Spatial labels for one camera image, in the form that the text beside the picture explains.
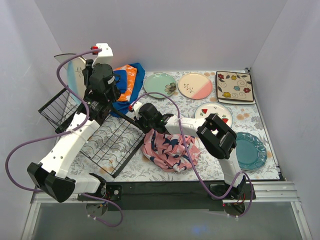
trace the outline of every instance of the dish rack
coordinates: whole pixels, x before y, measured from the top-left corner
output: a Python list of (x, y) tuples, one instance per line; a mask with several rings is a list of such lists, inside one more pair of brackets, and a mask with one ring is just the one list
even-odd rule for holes
[[(65, 121), (77, 111), (77, 104), (64, 88), (38, 112), (59, 133)], [(84, 144), (76, 158), (85, 156), (104, 172), (117, 177), (144, 142), (145, 134), (131, 118), (116, 111), (121, 117), (107, 116), (100, 128)]]

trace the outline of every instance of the patterned pink cloth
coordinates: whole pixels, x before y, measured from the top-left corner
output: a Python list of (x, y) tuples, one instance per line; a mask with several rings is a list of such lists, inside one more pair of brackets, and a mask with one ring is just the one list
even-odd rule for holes
[[(195, 146), (195, 138), (186, 136), (185, 141), (196, 165), (200, 151)], [(192, 168), (180, 134), (160, 134), (152, 129), (144, 137), (142, 152), (165, 172), (181, 172)]]

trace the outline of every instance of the orange cloth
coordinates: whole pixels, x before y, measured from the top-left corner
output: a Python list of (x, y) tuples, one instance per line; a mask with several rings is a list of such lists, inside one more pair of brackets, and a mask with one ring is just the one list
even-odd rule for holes
[(127, 87), (125, 93), (122, 93), (117, 102), (129, 102), (131, 98), (132, 91), (134, 90), (137, 69), (130, 65), (124, 65), (118, 67), (115, 70), (125, 70), (126, 71), (126, 82)]

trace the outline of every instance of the white wall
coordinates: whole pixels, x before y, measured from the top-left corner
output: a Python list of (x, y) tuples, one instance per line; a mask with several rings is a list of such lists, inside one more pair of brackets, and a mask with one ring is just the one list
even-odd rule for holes
[(320, 2), (289, 0), (252, 74), (281, 170), (320, 239)]
[(252, 66), (287, 0), (35, 0), (63, 52), (107, 42), (113, 67)]
[[(62, 89), (53, 58), (61, 51), (33, 0), (0, 0), (0, 32), (0, 239), (18, 240), (32, 193), (9, 181), (5, 159), (18, 144), (53, 134), (37, 110)], [(13, 177), (33, 187), (27, 166), (41, 160), (53, 144), (47, 140), (18, 150), (9, 165)]]

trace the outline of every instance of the teal plate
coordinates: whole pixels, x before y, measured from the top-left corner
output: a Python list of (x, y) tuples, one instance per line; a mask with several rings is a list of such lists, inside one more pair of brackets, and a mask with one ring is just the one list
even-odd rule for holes
[(236, 158), (242, 170), (255, 171), (265, 165), (267, 149), (256, 136), (248, 132), (236, 134)]
[[(170, 96), (176, 91), (177, 84), (176, 80), (172, 76), (163, 72), (159, 72), (147, 77), (147, 79), (144, 81), (143, 88), (147, 93), (157, 92), (166, 96)], [(150, 96), (157, 99), (165, 98), (159, 94), (150, 94)]]

